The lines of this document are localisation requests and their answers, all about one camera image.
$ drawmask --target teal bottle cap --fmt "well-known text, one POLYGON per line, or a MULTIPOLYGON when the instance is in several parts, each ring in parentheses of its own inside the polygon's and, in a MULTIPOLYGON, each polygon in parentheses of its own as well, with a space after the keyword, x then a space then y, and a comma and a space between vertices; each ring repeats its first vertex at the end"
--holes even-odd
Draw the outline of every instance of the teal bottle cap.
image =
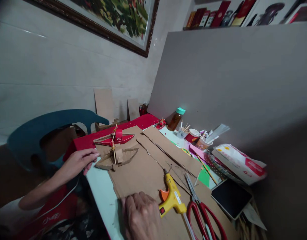
POLYGON ((179 113, 180 115, 183 115, 186 112, 186 110, 182 108, 177 108, 176 112, 179 113))

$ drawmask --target white tile wall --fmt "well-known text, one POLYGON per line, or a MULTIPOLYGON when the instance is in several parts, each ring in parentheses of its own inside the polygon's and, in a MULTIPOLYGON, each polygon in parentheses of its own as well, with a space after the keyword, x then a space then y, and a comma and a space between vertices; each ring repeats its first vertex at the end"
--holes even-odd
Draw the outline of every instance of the white tile wall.
POLYGON ((160 0, 146 59, 28 2, 0 2, 0 144, 42 114, 95 111, 95 87, 112 89, 125 120, 128 98, 149 101, 167 33, 181 30, 189 4, 160 0))

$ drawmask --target blue plastic chair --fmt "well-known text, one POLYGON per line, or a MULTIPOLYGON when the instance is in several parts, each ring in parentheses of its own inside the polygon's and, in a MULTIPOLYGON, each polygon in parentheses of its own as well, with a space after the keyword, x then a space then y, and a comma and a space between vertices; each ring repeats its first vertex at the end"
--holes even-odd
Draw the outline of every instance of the blue plastic chair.
POLYGON ((48 162, 45 152, 40 147, 40 140, 51 131, 81 122, 91 133, 91 124, 94 122, 109 124, 109 121, 86 109, 69 109, 44 114, 36 117, 18 127, 8 138, 7 145, 12 151, 16 161, 27 171, 34 171, 31 156, 36 154, 48 175, 52 175, 52 165, 57 166, 58 161, 48 162))

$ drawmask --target paper cup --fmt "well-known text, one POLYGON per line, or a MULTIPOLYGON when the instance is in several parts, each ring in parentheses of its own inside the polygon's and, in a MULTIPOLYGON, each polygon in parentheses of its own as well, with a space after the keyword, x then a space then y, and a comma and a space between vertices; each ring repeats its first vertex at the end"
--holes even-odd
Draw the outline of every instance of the paper cup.
POLYGON ((211 143, 206 143, 205 141, 203 141, 201 138, 199 139, 199 141, 197 142, 196 144, 196 147, 201 149, 201 150, 205 150, 207 149, 208 147, 210 147, 211 145, 213 144, 213 142, 211 143))
POLYGON ((189 129, 189 134, 185 137, 188 142, 194 142, 198 137, 201 136, 201 133, 193 128, 189 129))
POLYGON ((179 128, 178 133, 177 133, 177 137, 180 139, 184 139, 188 134, 185 133, 184 131, 181 131, 181 128, 179 128))

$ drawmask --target tablet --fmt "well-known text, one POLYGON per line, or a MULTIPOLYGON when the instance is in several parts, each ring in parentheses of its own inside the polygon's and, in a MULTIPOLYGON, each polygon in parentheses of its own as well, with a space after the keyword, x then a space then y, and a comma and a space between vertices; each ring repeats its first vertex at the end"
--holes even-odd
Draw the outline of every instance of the tablet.
POLYGON ((239 217, 252 199, 249 192, 231 179, 226 179, 216 186, 211 196, 233 220, 239 217))

